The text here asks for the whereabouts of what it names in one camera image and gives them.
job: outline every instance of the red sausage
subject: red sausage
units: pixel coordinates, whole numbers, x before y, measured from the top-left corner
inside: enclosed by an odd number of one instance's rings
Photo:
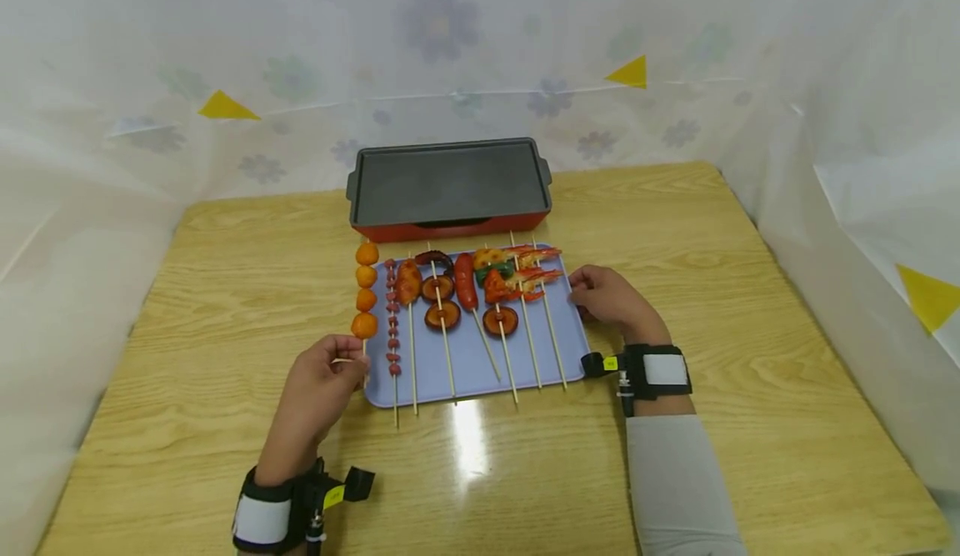
[[[453,264],[453,282],[457,289],[457,299],[463,309],[476,310],[478,307],[478,291],[473,285],[473,258],[463,252]]]

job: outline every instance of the white curtain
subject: white curtain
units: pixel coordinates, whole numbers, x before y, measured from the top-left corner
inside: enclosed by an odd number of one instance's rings
[[[42,534],[185,207],[341,188],[361,146],[517,135],[555,171],[718,165],[899,448],[960,511],[958,13],[0,0],[0,552]],[[605,80],[642,55],[645,89]],[[198,113],[217,91],[203,112],[239,119]]]

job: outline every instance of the right hand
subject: right hand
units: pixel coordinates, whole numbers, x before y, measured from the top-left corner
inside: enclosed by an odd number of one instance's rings
[[[625,343],[670,345],[670,331],[657,310],[620,273],[587,264],[570,274],[570,302],[581,318],[610,323]]]

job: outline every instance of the shiitake mushroom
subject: shiitake mushroom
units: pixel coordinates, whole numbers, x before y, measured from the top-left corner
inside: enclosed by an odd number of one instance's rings
[[[426,323],[426,326],[435,328],[437,331],[444,326],[447,327],[447,330],[456,327],[457,323],[460,322],[460,306],[448,301],[448,299],[444,299],[440,304],[431,304],[430,308],[426,309],[423,322]]]
[[[437,302],[437,289],[440,289],[440,299],[447,302],[450,296],[453,296],[453,279],[448,277],[447,274],[425,278],[421,287],[421,295],[428,302]]]
[[[517,310],[513,310],[510,306],[500,306],[499,312],[497,306],[492,306],[482,314],[482,327],[495,337],[500,336],[500,323],[503,323],[503,334],[511,335],[517,330],[519,322]]]

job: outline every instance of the flower pattern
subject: flower pattern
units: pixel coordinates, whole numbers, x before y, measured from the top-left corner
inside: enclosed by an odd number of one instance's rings
[[[287,174],[276,158],[267,158],[264,154],[242,157],[237,169],[249,178],[255,179],[261,185],[280,183],[280,177]]]
[[[130,128],[131,131],[124,134],[131,145],[153,153],[176,152],[186,141],[182,134],[177,133],[176,127],[160,125],[149,116],[121,119],[116,128]]]
[[[483,96],[479,93],[464,93],[461,90],[450,94],[450,108],[460,118],[473,118],[483,107]]]
[[[192,70],[160,66],[157,77],[171,95],[183,96],[187,100],[203,100],[210,95],[210,87],[203,82],[203,77]]]
[[[434,64],[440,58],[460,58],[461,46],[480,40],[480,10],[474,2],[462,0],[412,0],[400,13],[407,45],[419,50],[423,61]]]
[[[642,39],[642,34],[640,34],[639,27],[626,27],[626,29],[620,30],[607,43],[607,58],[615,63],[631,61],[631,59],[639,56],[640,39]]]
[[[269,84],[270,93],[290,103],[306,102],[320,91],[316,73],[296,56],[267,58],[263,80]]]
[[[336,145],[330,148],[330,153],[333,153],[333,159],[335,159],[336,162],[346,166],[352,166],[356,162],[358,152],[365,147],[366,146],[362,145],[356,139],[348,139],[347,141],[341,139]]]
[[[588,163],[599,163],[605,153],[613,153],[613,144],[617,143],[617,139],[614,139],[609,131],[591,131],[585,138],[580,138],[578,143],[580,145],[577,146],[577,152],[580,152],[583,159]]]
[[[737,106],[746,106],[750,101],[753,100],[753,94],[750,91],[741,91],[733,98],[733,103]]]
[[[676,125],[666,128],[663,132],[663,143],[669,148],[681,148],[683,144],[696,139],[697,133],[700,133],[700,125],[697,121],[684,118]]]
[[[710,23],[699,36],[687,45],[687,59],[699,66],[720,64],[727,59],[727,52],[733,46],[733,35],[727,25]]]
[[[541,19],[537,14],[527,14],[523,19],[523,34],[529,38],[535,38],[541,31]]]
[[[391,121],[390,113],[387,110],[373,110],[373,121],[381,127],[386,127]]]
[[[566,81],[544,78],[539,87],[541,90],[531,93],[527,102],[527,108],[537,114],[538,118],[555,118],[560,115],[561,110],[573,105],[573,94],[564,93],[567,90]]]

